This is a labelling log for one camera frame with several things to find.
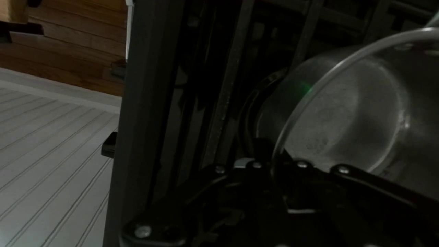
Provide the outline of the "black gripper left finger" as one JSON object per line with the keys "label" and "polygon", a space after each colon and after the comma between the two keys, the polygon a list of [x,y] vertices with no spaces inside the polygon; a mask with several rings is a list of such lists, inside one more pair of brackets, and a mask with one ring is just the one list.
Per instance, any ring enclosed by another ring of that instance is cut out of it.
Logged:
{"label": "black gripper left finger", "polygon": [[257,247],[253,188],[271,179],[254,160],[210,165],[136,216],[121,247]]}

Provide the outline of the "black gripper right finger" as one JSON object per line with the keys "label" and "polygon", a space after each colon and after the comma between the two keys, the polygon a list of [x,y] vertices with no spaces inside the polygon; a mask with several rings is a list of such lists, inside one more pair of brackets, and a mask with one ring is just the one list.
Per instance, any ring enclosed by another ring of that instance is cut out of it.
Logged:
{"label": "black gripper right finger", "polygon": [[291,214],[320,216],[343,247],[439,247],[438,202],[353,165],[274,162]]}

